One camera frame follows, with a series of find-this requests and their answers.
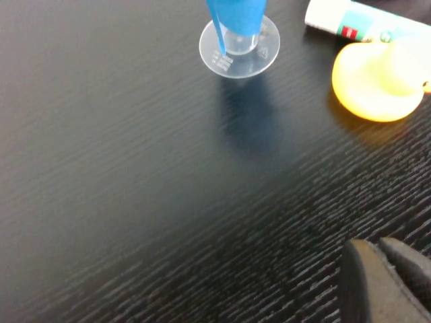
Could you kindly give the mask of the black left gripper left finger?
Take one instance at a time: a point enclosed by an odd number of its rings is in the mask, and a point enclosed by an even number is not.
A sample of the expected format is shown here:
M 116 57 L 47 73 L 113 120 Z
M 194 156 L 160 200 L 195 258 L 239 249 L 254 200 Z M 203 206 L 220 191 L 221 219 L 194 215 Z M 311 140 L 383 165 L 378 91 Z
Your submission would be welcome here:
M 420 303 L 378 244 L 350 240 L 343 247 L 338 283 L 342 322 L 429 322 Z

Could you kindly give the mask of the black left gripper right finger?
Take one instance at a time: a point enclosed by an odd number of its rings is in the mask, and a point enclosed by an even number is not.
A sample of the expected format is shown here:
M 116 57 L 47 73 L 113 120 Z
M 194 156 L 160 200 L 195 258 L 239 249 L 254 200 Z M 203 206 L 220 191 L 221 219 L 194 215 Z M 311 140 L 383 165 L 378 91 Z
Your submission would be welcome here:
M 395 238 L 381 238 L 380 249 L 420 303 L 430 303 L 430 259 Z

